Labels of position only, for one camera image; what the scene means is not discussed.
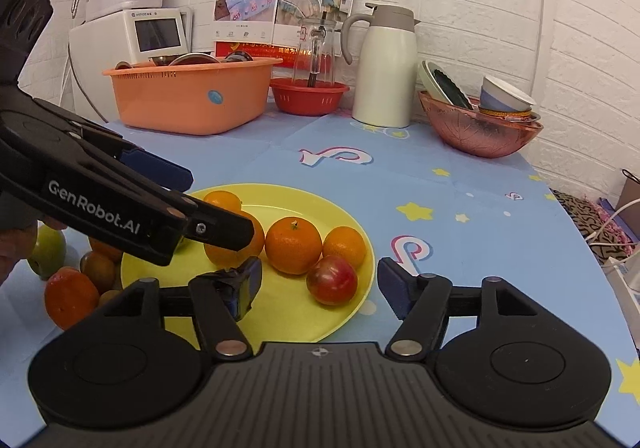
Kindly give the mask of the person left hand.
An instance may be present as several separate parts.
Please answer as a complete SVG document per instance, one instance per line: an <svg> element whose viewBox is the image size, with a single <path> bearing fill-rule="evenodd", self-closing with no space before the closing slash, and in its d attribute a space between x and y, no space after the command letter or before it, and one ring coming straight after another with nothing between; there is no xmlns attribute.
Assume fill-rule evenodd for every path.
<svg viewBox="0 0 640 448"><path fill-rule="evenodd" d="M8 279L15 265L27 259L35 248L39 221L24 229L12 228L0 234L0 285Z"/></svg>

